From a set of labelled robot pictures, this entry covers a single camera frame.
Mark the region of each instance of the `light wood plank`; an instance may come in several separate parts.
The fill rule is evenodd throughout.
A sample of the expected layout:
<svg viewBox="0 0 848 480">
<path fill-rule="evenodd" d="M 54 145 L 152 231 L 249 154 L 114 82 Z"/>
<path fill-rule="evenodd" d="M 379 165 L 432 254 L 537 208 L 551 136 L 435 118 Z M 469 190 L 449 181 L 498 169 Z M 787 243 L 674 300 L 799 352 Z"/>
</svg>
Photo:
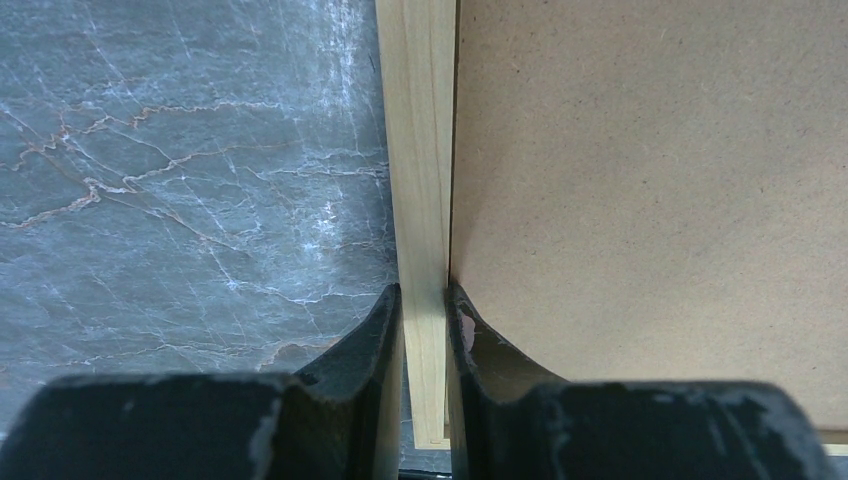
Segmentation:
<svg viewBox="0 0 848 480">
<path fill-rule="evenodd" d="M 832 457 L 848 457 L 848 431 L 820 430 L 824 450 Z"/>
<path fill-rule="evenodd" d="M 455 0 L 377 0 L 415 447 L 444 439 Z"/>
</svg>

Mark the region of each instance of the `wood grain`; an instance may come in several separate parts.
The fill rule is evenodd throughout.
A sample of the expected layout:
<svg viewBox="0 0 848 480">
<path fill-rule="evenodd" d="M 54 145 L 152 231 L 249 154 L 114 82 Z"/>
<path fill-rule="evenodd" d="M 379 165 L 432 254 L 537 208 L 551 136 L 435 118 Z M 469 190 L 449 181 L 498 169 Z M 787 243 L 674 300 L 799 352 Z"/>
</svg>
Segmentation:
<svg viewBox="0 0 848 480">
<path fill-rule="evenodd" d="M 377 0 L 415 447 L 444 438 L 455 0 Z"/>
</svg>

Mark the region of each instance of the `mdf board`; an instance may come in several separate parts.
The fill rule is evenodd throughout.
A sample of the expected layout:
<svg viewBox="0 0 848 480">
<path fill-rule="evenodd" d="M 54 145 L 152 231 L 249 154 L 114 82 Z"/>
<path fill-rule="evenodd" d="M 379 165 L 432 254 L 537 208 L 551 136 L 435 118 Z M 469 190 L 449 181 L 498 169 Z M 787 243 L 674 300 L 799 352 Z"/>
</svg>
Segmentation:
<svg viewBox="0 0 848 480">
<path fill-rule="evenodd" d="M 464 0 L 451 274 L 568 380 L 848 427 L 848 3 Z"/>
<path fill-rule="evenodd" d="M 415 447 L 446 449 L 455 0 L 377 0 Z"/>
</svg>

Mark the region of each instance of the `gray marble surface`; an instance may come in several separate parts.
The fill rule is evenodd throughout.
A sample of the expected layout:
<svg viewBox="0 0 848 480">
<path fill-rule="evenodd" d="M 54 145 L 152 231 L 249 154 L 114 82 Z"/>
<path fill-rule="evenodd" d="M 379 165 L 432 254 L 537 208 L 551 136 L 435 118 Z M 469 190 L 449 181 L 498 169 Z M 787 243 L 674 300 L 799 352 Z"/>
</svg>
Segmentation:
<svg viewBox="0 0 848 480">
<path fill-rule="evenodd" d="M 3 2 L 0 86 L 0 432 L 60 375 L 297 369 L 397 279 L 373 0 Z"/>
</svg>

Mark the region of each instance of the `brown fiberboard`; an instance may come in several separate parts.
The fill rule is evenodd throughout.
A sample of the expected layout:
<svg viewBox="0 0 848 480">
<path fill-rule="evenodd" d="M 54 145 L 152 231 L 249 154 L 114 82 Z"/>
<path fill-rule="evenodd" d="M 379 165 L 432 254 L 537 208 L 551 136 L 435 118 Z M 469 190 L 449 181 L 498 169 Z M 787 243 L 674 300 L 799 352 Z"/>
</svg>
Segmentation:
<svg viewBox="0 0 848 480">
<path fill-rule="evenodd" d="M 451 274 L 571 380 L 848 427 L 848 3 L 461 6 Z"/>
</svg>

